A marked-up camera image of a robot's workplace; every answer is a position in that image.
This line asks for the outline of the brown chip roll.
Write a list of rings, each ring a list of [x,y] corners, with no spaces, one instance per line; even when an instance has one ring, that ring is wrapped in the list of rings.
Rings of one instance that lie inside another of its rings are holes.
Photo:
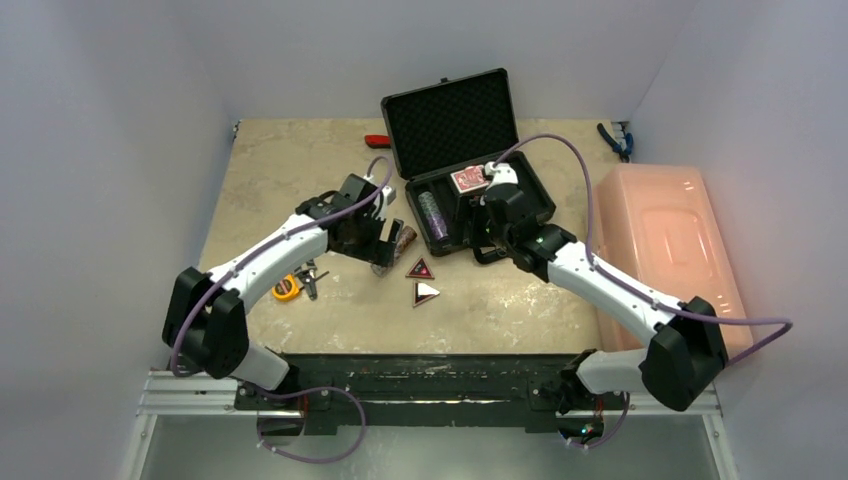
[[[410,226],[404,226],[399,232],[397,243],[394,248],[392,261],[388,266],[372,265],[371,269],[378,277],[384,277],[397,263],[410,245],[417,239],[418,233]]]

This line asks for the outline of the purple chip stack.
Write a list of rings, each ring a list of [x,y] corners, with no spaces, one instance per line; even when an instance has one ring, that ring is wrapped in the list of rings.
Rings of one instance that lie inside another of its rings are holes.
[[[444,241],[450,238],[448,224],[438,208],[427,210],[425,212],[425,218],[434,241]]]

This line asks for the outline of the black poker set case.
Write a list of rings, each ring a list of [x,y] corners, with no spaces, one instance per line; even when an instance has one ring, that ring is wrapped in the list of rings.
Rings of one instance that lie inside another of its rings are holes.
[[[382,99],[381,110],[396,170],[406,182],[406,199],[434,257],[470,249],[465,244],[465,201],[483,192],[457,194],[450,173],[506,162],[516,171],[519,185],[545,189],[525,154],[515,147],[517,124],[509,75],[503,68],[389,95]],[[418,200],[425,191],[435,196],[448,224],[447,240],[432,239]]]

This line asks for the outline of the grey chip stack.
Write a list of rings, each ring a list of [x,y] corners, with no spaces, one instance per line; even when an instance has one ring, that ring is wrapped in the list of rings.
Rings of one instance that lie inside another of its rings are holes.
[[[421,205],[422,211],[426,215],[437,215],[440,213],[438,202],[431,192],[422,192],[418,195],[418,200]]]

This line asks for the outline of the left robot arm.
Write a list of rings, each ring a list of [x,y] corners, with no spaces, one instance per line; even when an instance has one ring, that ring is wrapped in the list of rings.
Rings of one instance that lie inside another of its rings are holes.
[[[388,239],[381,234],[395,198],[386,181],[351,174],[338,190],[302,202],[277,230],[241,255],[207,272],[183,270],[162,329],[171,359],[184,357],[215,379],[249,383],[272,408],[292,405],[298,382],[291,366],[250,339],[247,316],[287,275],[327,252],[390,265],[402,221],[392,221]]]

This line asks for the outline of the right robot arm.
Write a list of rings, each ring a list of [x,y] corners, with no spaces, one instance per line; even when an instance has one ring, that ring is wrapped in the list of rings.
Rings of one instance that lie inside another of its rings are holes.
[[[521,271],[563,288],[618,321],[642,348],[587,350],[560,372],[560,411],[612,392],[648,393],[687,410],[729,363],[711,304],[684,302],[612,267],[567,230],[539,220],[516,184],[489,186],[478,200],[477,230]]]

